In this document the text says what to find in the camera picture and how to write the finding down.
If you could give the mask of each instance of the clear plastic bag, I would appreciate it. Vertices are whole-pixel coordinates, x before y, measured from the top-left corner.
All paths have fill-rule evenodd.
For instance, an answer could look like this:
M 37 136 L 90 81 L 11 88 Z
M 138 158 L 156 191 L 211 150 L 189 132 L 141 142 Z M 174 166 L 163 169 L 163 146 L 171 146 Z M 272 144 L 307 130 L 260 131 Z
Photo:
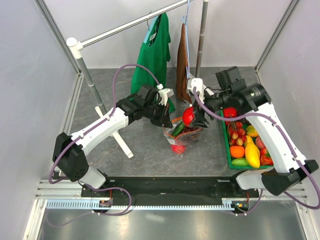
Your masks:
M 203 128 L 195 127 L 194 130 L 183 132 L 179 134 L 177 137 L 172 136 L 172 132 L 174 131 L 175 127 L 181 123 L 182 117 L 176 118 L 172 120 L 173 128 L 163 128 L 163 133 L 168 142 L 171 144 L 171 149 L 177 153 L 182 154 L 185 152 L 186 147 L 191 147 L 194 144 L 200 141 L 201 132 L 203 132 Z

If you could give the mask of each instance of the wall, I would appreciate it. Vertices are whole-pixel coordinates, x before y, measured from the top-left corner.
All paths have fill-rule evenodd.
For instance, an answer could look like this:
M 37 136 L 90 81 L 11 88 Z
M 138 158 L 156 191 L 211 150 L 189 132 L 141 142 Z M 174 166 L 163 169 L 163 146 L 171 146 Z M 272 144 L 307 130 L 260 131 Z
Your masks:
M 78 41 L 90 39 L 150 11 L 179 0 L 46 0 L 62 34 Z M 202 66 L 254 66 L 290 0 L 210 0 Z M 190 3 L 188 36 L 190 65 L 196 66 L 202 0 Z M 187 5 L 168 12 L 171 61 L 174 67 Z M 83 50 L 89 68 L 118 68 L 136 63 L 147 32 L 141 23 Z
M 0 1 L 0 232 L 23 234 L 76 73 L 33 0 Z
M 292 140 L 320 165 L 319 11 L 318 0 L 300 1 L 260 73 Z M 313 176 L 320 184 L 320 170 Z M 311 203 L 318 204 L 310 181 L 304 184 Z M 320 210 L 310 212 L 320 226 Z

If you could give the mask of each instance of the green basket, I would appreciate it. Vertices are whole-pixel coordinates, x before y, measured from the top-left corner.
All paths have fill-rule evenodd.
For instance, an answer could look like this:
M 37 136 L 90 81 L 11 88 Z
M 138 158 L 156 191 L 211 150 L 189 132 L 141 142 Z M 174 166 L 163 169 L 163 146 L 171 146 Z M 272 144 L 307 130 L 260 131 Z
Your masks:
M 220 115 L 223 117 L 224 114 L 222 111 L 220 111 Z M 260 166 L 259 168 L 254 168 L 252 166 L 234 166 L 232 165 L 232 160 L 234 160 L 235 158 L 231 157 L 230 154 L 230 149 L 229 149 L 229 139 L 228 139 L 228 133 L 227 133 L 227 128 L 226 128 L 226 124 L 224 121 L 220 121 L 222 123 L 222 129 L 223 129 L 223 135 L 224 135 L 224 142 L 225 142 L 225 149 L 226 149 L 226 156 L 228 158 L 228 164 L 229 164 L 229 168 L 231 169 L 245 169 L 245 170 L 249 170 L 249 169 L 267 169 L 267 168 L 272 168 L 272 165 L 267 165 L 267 166 Z

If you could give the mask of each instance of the green cucumber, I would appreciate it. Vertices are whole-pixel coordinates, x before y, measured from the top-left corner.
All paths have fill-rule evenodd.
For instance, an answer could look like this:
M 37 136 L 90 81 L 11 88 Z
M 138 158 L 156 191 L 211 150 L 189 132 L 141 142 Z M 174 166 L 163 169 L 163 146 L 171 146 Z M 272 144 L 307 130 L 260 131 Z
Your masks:
M 176 138 L 181 132 L 182 130 L 185 128 L 185 124 L 183 121 L 181 121 L 178 126 L 175 127 L 175 129 L 173 130 L 173 133 L 171 134 L 172 137 Z
M 232 160 L 232 165 L 233 166 L 249 166 L 249 163 L 247 161 L 247 159 L 243 158 L 236 158 L 234 160 Z

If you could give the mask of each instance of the brown garment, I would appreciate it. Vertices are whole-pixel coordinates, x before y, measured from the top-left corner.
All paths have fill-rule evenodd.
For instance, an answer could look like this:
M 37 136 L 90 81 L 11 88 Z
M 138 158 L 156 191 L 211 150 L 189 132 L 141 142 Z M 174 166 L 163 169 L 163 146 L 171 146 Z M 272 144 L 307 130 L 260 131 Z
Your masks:
M 175 94 L 177 97 L 185 102 L 191 103 L 191 98 L 187 94 L 187 70 L 188 66 L 188 56 L 186 47 L 186 29 L 185 24 L 182 24 L 181 28 L 181 38 L 178 49 L 178 57 L 176 61 L 176 82 L 175 82 Z

